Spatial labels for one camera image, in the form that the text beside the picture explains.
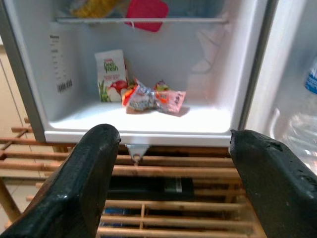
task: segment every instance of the metal latch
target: metal latch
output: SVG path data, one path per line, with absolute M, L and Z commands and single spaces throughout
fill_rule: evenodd
M 149 145 L 126 145 L 129 154 L 131 156 L 131 159 L 138 164 L 140 161 L 142 161 L 144 154 L 150 147 Z

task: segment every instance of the red lid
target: red lid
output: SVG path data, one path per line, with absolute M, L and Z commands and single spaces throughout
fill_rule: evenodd
M 168 14 L 168 5 L 161 0 L 132 0 L 127 18 L 165 18 Z M 157 32 L 162 22 L 135 22 L 134 26 L 146 31 Z

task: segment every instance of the snack wrapper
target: snack wrapper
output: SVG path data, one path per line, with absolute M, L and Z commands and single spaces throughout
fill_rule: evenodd
M 137 81 L 137 85 L 123 96 L 122 104 L 136 111 L 155 109 L 164 113 L 178 113 L 186 92 L 155 91 Z
M 109 15 L 120 0 L 73 0 L 72 15 L 83 18 L 102 18 Z

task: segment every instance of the blue bottle label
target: blue bottle label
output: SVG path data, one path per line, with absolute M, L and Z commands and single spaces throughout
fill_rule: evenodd
M 309 91 L 317 94 L 317 59 L 315 59 L 314 65 L 309 72 L 305 87 Z

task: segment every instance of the plastic food bag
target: plastic food bag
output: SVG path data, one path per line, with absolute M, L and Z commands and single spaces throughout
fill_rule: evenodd
M 95 57 L 101 101 L 121 102 L 128 88 L 122 50 L 97 53 Z
M 185 96 L 186 92 L 181 91 L 155 91 L 137 81 L 137 85 L 124 94 L 122 104 L 136 111 L 155 109 L 176 114 L 182 107 Z
M 102 18 L 109 15 L 121 0 L 74 0 L 72 15 L 83 18 Z

